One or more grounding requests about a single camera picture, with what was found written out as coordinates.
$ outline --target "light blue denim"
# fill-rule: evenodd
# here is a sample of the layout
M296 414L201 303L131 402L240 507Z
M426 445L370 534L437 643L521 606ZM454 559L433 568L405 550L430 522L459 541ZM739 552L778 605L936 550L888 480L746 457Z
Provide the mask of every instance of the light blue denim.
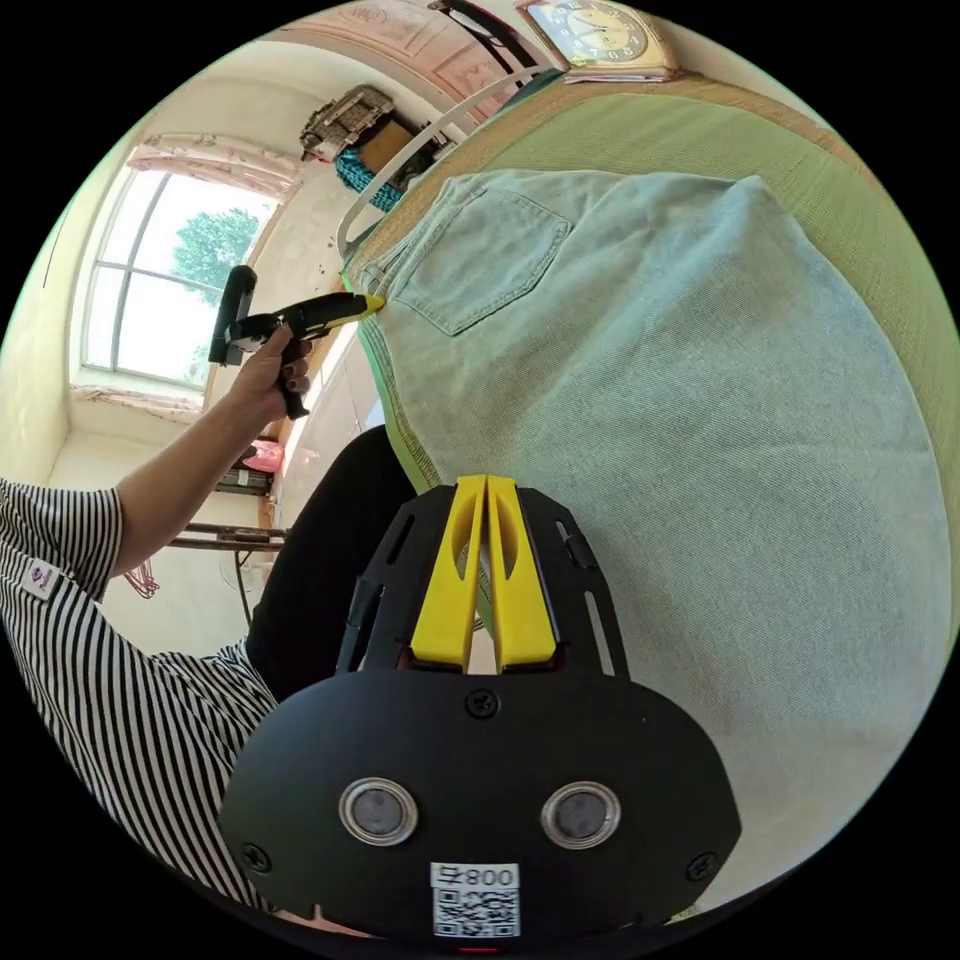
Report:
M700 906L816 852L949 638L929 436L852 287L757 177L532 171L451 178L353 280L440 481L569 507L632 678L717 744L744 833Z

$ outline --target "qr code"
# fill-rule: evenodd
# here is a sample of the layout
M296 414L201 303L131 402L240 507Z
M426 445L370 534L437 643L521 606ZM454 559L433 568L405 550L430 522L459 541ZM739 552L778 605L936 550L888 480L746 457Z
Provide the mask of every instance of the qr code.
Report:
M436 936L520 936L520 874L516 864L434 863L430 882Z
M438 937L518 937L519 890L434 890Z

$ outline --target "curtain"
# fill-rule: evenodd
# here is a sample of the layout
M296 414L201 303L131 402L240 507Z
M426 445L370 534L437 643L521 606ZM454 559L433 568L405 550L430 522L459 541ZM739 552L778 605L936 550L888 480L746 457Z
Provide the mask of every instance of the curtain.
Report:
M163 170L242 187L280 203L301 183L298 159L213 133L154 134L137 145L127 164L134 170Z

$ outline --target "black and white striped sleeve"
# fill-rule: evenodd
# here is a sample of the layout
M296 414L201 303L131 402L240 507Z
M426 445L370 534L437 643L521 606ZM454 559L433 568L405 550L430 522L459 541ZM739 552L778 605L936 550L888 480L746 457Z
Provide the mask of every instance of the black and white striped sleeve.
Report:
M4 543L57 567L94 600L103 599L122 535L116 490L46 489L0 477Z
M48 731L100 806L164 863L268 909L217 815L237 754L275 703L242 642L211 657L149 656L107 623L93 598L119 536L112 492L0 481L0 625Z

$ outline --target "clock face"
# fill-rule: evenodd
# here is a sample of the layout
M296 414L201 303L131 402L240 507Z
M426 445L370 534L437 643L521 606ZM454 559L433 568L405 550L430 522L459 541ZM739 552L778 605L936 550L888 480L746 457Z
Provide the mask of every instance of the clock face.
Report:
M604 0L560 0L528 9L571 63L629 63L647 48L647 35L632 12Z

